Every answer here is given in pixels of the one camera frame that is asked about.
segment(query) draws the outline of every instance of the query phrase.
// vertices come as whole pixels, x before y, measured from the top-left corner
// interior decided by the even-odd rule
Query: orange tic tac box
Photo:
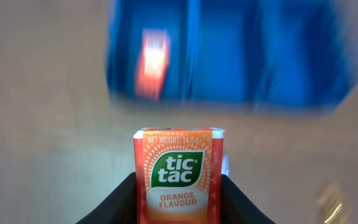
[[[220,223],[223,129],[144,128],[134,135],[137,223]]]

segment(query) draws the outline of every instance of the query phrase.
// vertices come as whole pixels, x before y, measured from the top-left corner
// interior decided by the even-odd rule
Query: blue bin
[[[331,110],[356,84],[327,0],[116,0],[110,16],[113,94],[136,98],[144,29],[171,39],[162,101]]]

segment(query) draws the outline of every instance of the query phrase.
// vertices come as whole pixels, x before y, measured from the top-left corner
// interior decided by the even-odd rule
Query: green label
[[[204,151],[168,152],[154,164],[151,187],[188,187],[201,174]]]

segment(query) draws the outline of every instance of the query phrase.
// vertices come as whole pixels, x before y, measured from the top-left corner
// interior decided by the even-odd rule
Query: gold object
[[[318,204],[324,224],[348,224],[350,212],[344,207],[344,197],[336,184],[330,184],[321,194]]]

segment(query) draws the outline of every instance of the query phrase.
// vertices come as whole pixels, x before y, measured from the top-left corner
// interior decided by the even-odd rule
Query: brown surface
[[[0,0],[0,223],[74,223],[134,170],[144,126],[219,126],[232,179],[277,223],[316,223],[336,180],[358,223],[358,88],[321,120],[110,104],[99,0]]]

